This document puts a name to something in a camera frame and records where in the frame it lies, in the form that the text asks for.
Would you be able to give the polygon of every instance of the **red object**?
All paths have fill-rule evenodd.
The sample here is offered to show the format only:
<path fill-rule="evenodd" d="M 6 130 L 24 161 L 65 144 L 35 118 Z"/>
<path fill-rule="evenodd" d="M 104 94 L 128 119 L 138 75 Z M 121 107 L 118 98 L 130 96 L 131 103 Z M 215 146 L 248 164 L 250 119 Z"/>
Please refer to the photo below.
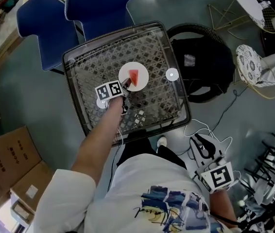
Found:
<path fill-rule="evenodd" d="M 129 70 L 130 79 L 134 86 L 138 84 L 138 70 Z"/>

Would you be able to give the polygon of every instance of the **person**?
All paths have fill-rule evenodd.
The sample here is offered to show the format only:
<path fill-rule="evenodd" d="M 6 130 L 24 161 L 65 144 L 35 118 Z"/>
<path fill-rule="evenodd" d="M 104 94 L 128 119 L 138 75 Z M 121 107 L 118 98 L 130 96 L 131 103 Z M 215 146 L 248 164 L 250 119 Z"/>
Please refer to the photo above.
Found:
<path fill-rule="evenodd" d="M 210 207 L 185 163 L 166 138 L 155 152 L 148 139 L 126 144 L 110 190 L 93 201 L 121 121 L 122 98 L 110 102 L 98 125 L 81 143 L 71 170 L 58 169 L 38 204 L 35 233 L 240 232 L 226 191 L 210 195 Z"/>

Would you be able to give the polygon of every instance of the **white sneaker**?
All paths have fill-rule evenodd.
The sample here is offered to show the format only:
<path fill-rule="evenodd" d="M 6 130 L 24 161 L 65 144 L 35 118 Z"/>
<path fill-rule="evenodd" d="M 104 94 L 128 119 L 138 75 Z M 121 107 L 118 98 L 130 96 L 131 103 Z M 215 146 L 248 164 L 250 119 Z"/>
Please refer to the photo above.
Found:
<path fill-rule="evenodd" d="M 159 148 L 159 146 L 167 146 L 167 139 L 166 139 L 166 137 L 164 137 L 164 136 L 161 136 L 160 138 L 159 138 L 159 140 L 157 141 L 157 148 Z"/>

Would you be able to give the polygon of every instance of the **blue chair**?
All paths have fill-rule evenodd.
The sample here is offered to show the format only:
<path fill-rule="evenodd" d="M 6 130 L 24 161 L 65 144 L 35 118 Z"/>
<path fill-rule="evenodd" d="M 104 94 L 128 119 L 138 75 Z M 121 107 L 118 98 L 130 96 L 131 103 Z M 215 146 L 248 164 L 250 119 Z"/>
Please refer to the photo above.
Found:
<path fill-rule="evenodd" d="M 44 71 L 62 64 L 63 53 L 79 44 L 75 24 L 66 20 L 64 7 L 63 0 L 28 0 L 17 11 L 19 35 L 37 35 Z"/>
<path fill-rule="evenodd" d="M 134 25 L 129 0 L 66 0 L 67 20 L 80 21 L 86 40 Z"/>

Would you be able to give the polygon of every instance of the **gray floor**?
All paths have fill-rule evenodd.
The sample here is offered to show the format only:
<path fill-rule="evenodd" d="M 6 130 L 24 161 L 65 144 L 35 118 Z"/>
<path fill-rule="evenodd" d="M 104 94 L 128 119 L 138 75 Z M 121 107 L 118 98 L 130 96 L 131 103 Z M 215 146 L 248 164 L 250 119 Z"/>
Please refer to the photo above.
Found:
<path fill-rule="evenodd" d="M 207 4 L 226 8 L 230 1 L 131 0 L 128 8 L 136 24 L 159 20 L 168 29 L 184 22 L 211 26 Z M 234 33 L 247 37 L 248 40 L 240 41 L 227 32 L 222 32 L 221 36 L 232 50 L 240 44 L 247 44 L 263 55 L 256 26 L 246 24 Z M 242 83 L 231 85 L 226 94 L 211 102 L 191 104 L 192 117 L 213 128 L 223 110 L 234 99 L 233 90 L 236 89 L 240 93 L 244 88 L 245 85 Z M 72 106 L 64 76 L 41 70 L 35 36 L 26 38 L 0 69 L 0 113 L 4 132 L 27 125 L 43 160 L 52 168 L 70 168 L 84 135 Z M 192 122 L 186 133 L 193 133 L 201 127 L 198 123 Z M 176 153 L 182 153 L 189 146 L 189 139 L 184 137 L 183 130 L 184 128 L 180 128 L 166 134 L 168 147 Z M 250 89 L 247 89 L 225 113 L 215 130 L 220 140 L 228 136 L 233 137 L 227 158 L 232 161 L 233 168 L 240 171 L 245 166 L 252 167 L 253 159 L 264 151 L 260 142 L 266 137 L 266 132 L 275 133 L 275 99 L 266 100 Z M 153 145 L 156 140 L 157 137 L 151 139 Z M 112 149 L 105 164 L 96 199 L 102 198 L 107 192 L 115 151 L 116 149 Z M 181 157 L 189 170 L 195 170 L 195 163 L 186 154 Z M 235 192 L 239 191 L 238 189 L 233 187 L 230 190 L 233 200 L 238 200 L 241 196 L 240 192 Z"/>

